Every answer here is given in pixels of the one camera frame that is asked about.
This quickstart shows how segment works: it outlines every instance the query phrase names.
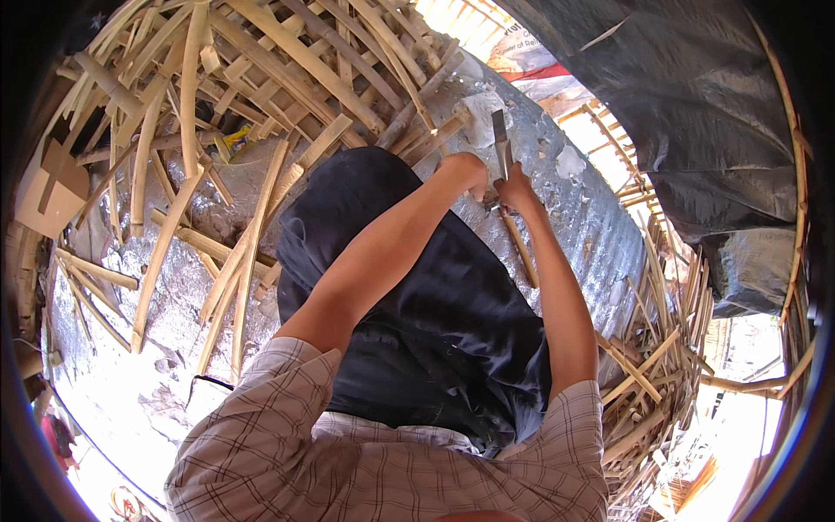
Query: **cardboard box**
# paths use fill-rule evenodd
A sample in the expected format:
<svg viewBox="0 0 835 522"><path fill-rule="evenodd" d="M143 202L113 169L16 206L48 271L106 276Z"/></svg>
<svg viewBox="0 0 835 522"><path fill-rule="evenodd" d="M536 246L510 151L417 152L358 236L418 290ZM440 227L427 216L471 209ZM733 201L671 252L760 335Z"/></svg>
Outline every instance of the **cardboard box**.
<svg viewBox="0 0 835 522"><path fill-rule="evenodd" d="M49 139L46 155L42 141L35 150L18 186L14 219L46 237L55 239L67 227L84 203L90 188L90 176L75 158L55 139ZM50 172L58 172L46 212L38 212L38 203Z"/></svg>

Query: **plaid shirt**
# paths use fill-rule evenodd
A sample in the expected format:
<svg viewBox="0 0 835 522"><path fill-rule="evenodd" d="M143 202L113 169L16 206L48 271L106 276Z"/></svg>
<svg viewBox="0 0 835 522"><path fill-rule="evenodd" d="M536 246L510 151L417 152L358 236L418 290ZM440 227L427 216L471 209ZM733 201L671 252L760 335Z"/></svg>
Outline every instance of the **plaid shirt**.
<svg viewBox="0 0 835 522"><path fill-rule="evenodd" d="M298 339L268 342L180 447L164 486L172 518L429 521L499 510L525 520L605 520L596 382L568 387L524 449L492 460L437 445L451 442L448 433L438 441L426 432L345 429L352 421L332 416L317 422L341 360ZM407 442L414 437L423 443Z"/></svg>

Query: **shirt sleeve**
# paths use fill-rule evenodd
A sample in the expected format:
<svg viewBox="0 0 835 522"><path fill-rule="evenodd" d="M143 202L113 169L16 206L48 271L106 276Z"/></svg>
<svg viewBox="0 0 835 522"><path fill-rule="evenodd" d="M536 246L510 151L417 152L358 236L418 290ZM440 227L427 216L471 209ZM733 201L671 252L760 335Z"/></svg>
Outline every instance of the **shirt sleeve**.
<svg viewBox="0 0 835 522"><path fill-rule="evenodd" d="M554 398L527 447L509 460L537 462L581 477L602 477L602 415L597 382L572 384Z"/></svg>
<svg viewBox="0 0 835 522"><path fill-rule="evenodd" d="M290 337L265 344L235 391L180 446L164 485L170 514L246 519L264 502L261 483L291 484L341 360L338 350L321 353Z"/></svg>
<svg viewBox="0 0 835 522"><path fill-rule="evenodd" d="M544 499L581 511L578 519L605 520L602 413L596 381L569 386L554 398L526 447L497 467Z"/></svg>

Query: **black tarp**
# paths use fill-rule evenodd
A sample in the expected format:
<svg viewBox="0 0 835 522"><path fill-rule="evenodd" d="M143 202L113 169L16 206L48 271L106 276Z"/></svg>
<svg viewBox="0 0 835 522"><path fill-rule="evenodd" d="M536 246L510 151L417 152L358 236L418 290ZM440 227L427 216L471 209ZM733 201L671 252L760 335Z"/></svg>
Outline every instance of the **black tarp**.
<svg viewBox="0 0 835 522"><path fill-rule="evenodd" d="M778 314L792 260L797 184L777 81L743 6L499 3L629 133L667 218L682 239L705 249L716 315Z"/></svg>

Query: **hand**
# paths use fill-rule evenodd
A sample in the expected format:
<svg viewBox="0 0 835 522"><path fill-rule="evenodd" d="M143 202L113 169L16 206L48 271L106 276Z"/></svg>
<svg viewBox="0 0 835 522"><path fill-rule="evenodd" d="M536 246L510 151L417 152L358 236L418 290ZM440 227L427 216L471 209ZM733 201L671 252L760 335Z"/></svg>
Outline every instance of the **hand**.
<svg viewBox="0 0 835 522"><path fill-rule="evenodd" d="M477 155L457 152L445 156L435 167L436 173L440 171L448 172L456 180L461 180L466 185L464 188L476 201L484 199L488 181L487 165Z"/></svg>
<svg viewBox="0 0 835 522"><path fill-rule="evenodd" d="M496 187L502 205L513 210L524 213L541 204L536 192L530 186L530 178L522 172L522 164L518 161L510 167L508 180L495 180L493 186Z"/></svg>

